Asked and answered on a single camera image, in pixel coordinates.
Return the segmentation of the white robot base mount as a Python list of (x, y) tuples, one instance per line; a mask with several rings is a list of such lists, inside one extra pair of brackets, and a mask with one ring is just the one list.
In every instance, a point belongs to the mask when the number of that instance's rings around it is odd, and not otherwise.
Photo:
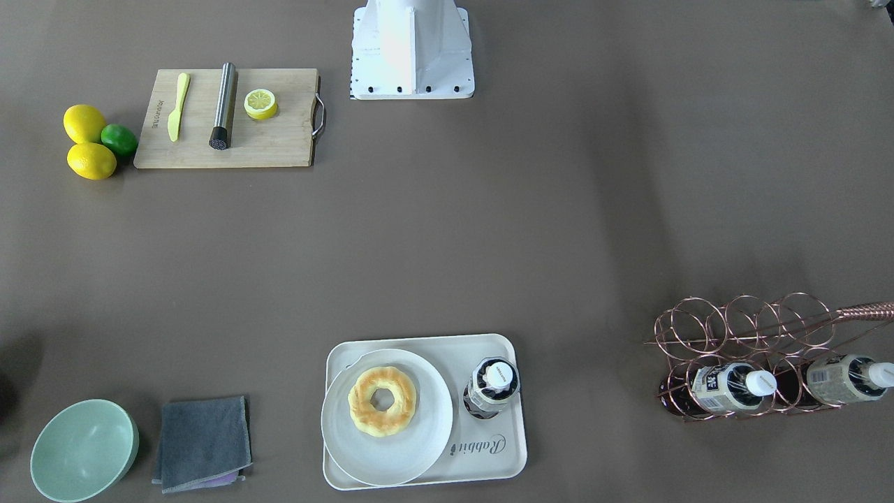
[(468, 99), (476, 83), (469, 14), (453, 1), (368, 1), (354, 10), (349, 96)]

